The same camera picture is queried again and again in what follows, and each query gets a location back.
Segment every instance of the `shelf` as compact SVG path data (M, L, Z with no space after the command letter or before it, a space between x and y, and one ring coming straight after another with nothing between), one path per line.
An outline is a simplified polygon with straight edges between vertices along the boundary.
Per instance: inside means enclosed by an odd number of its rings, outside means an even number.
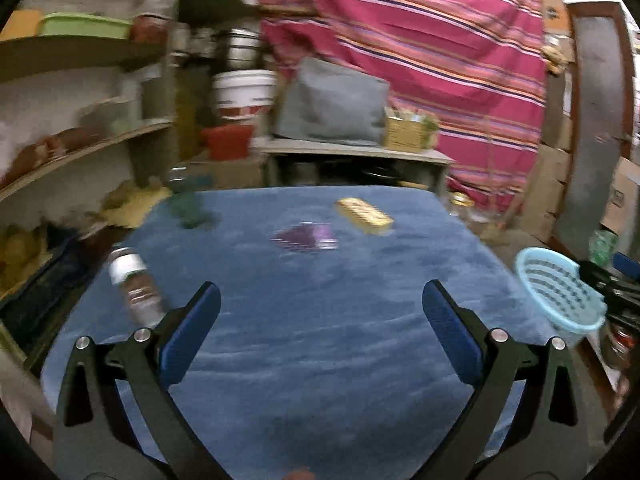
M164 56L165 46L95 36L31 36L0 42L0 83L53 70L119 65L136 70Z
M26 174L23 177L20 177L15 182L12 182L7 187L0 189L0 202L5 198L11 196L15 192L27 187L29 184L35 182L36 180L41 179L43 176L52 173L53 171L59 170L63 166L73 162L74 160L78 160L79 158L83 158L84 156L90 155L91 153L99 152L108 146L113 146L115 144L119 144L121 142L125 142L126 140L133 139L135 137L143 136L145 134L149 134L151 132L157 132L159 130L165 130L172 126L171 122L164 122L158 124L152 124L151 126L144 126L142 128L138 128L137 130L133 130L132 132L122 134L113 139L104 140L103 142L99 142L98 144L94 144L92 146L87 146L82 150L77 150L76 152L69 153L62 158L57 160L52 160L48 162L44 166L39 167L37 170L31 171L31 173Z
M258 10L242 0L180 0L178 21L206 27L242 18L257 18Z
M331 142L312 142L311 140L254 137L251 147L261 153L273 155L304 153L306 155L374 156L394 158L396 160L430 162L431 164L440 164L442 166L450 166L455 162L452 158L436 150L424 150L420 153L396 152L381 146L351 146L348 144L333 144Z

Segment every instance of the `red container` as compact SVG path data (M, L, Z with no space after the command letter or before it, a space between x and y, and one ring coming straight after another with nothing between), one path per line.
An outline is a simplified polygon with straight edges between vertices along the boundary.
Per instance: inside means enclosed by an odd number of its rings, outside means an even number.
M247 158L253 134L254 127L250 124L227 124L217 128L204 128L201 132L212 160Z

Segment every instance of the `white bucket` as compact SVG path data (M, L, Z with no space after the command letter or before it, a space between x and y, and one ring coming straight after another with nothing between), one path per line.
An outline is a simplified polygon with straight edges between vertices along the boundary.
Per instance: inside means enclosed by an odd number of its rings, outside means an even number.
M246 120L273 104L276 74L271 70L235 70L213 79L214 102L224 120Z

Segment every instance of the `door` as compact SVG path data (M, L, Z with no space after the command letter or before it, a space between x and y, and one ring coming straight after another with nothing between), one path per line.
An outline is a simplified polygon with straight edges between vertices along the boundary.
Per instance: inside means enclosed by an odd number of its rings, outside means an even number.
M575 40L572 170L549 245L588 257L620 155L629 158L633 129L634 63L619 3L568 5Z

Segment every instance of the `blue towel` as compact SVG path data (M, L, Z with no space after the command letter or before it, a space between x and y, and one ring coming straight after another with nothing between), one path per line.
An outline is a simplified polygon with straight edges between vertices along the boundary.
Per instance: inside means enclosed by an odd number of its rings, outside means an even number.
M371 236L353 227L334 209L346 196L391 215L393 230ZM209 192L204 201L218 218L213 229L181 229L160 204L127 244L173 306L205 280L220 288L218 321L169 391L238 480L277 480L300 466L319 480L401 480L422 465L472 393L422 312L428 280L439 279L489 328L531 343L552 335L516 278L431 193L294 187ZM338 249L289 252L270 240L301 221L330 222ZM101 270L44 366L52 405L76 338L117 340L134 329ZM121 392L143 449L161 458L126 384Z

